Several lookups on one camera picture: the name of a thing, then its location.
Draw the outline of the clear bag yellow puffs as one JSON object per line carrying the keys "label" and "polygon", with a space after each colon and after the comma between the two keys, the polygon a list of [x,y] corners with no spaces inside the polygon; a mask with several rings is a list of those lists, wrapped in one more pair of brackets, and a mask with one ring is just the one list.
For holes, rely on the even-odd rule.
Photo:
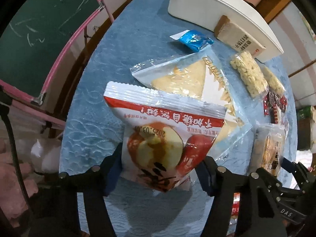
{"label": "clear bag yellow puffs", "polygon": [[252,99],[263,99],[268,93],[268,83],[261,68],[248,51],[235,54],[230,61]]}

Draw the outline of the small clear bag crackers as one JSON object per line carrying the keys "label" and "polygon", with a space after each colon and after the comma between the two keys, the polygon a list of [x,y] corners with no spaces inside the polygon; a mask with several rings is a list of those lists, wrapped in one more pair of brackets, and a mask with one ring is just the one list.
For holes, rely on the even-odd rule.
{"label": "small clear bag crackers", "polygon": [[261,71],[263,73],[263,76],[265,77],[269,89],[278,96],[283,96],[285,93],[285,87],[280,82],[280,80],[272,73],[272,71],[267,66],[262,66]]}

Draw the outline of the clear bag triangle pastry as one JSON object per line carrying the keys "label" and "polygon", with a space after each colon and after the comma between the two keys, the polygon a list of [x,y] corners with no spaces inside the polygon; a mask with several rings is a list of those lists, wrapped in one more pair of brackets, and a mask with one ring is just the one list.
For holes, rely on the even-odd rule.
{"label": "clear bag triangle pastry", "polygon": [[175,93],[224,106],[224,125],[209,155],[217,161],[229,157],[252,128],[241,101],[211,45],[197,53],[150,59],[131,67],[131,75],[148,88]]}

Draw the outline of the small red snack packet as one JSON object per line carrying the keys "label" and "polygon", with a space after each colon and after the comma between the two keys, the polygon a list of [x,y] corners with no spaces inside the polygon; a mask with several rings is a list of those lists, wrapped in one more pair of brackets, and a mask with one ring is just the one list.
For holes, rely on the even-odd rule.
{"label": "small red snack packet", "polygon": [[239,203],[240,203],[240,193],[234,193],[233,204],[231,209],[230,225],[235,225],[237,223],[239,214]]}

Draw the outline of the clear bag fried nuggets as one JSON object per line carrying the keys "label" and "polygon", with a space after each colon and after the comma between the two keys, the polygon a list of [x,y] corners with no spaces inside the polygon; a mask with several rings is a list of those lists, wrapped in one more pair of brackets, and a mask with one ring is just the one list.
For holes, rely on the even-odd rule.
{"label": "clear bag fried nuggets", "polygon": [[278,124],[257,124],[248,171],[264,168],[277,177],[283,160],[285,128]]}

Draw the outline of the blue candy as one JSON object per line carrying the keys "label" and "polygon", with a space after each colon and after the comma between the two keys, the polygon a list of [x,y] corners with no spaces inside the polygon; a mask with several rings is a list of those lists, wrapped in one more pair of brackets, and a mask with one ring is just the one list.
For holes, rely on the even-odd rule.
{"label": "blue candy", "polygon": [[211,38],[196,30],[185,30],[171,35],[170,38],[184,44],[195,53],[214,43]]}

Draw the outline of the red white wafer bar pack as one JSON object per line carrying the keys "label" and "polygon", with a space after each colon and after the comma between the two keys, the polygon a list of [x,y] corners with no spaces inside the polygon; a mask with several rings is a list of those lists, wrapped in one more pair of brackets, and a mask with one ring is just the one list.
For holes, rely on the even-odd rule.
{"label": "red white wafer bar pack", "polygon": [[285,116],[288,105],[287,98],[284,95],[279,96],[276,93],[269,91],[262,102],[264,115],[271,117],[272,124],[283,126],[287,133],[289,130],[289,123]]}

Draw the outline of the green chalkboard pink frame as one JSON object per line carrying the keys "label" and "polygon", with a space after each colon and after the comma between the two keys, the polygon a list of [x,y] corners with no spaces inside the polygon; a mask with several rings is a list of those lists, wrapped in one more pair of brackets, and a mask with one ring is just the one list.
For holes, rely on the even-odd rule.
{"label": "green chalkboard pink frame", "polygon": [[60,62],[103,0],[27,0],[1,35],[1,86],[41,106]]}

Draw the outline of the red white apple chips bag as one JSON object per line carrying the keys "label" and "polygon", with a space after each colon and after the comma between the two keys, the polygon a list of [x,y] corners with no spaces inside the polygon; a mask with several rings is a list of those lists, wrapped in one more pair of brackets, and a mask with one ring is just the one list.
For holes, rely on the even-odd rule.
{"label": "red white apple chips bag", "polygon": [[113,81],[103,97],[124,124],[122,177],[161,192],[186,181],[226,115],[224,106]]}

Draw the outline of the white plastic storage bin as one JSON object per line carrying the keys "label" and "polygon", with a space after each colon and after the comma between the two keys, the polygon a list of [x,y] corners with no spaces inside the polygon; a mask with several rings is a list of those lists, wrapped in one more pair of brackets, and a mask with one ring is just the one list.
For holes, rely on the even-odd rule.
{"label": "white plastic storage bin", "polygon": [[222,16],[228,17],[265,48],[258,55],[263,63],[284,53],[264,18],[243,0],[170,0],[168,12],[210,31],[215,31]]}

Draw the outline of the brown paper snack packet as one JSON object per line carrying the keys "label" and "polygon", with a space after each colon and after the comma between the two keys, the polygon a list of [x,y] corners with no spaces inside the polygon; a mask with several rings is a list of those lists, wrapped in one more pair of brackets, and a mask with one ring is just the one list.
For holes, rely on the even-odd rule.
{"label": "brown paper snack packet", "polygon": [[214,36],[239,53],[248,51],[254,58],[266,50],[252,35],[225,15],[221,16],[215,26]]}

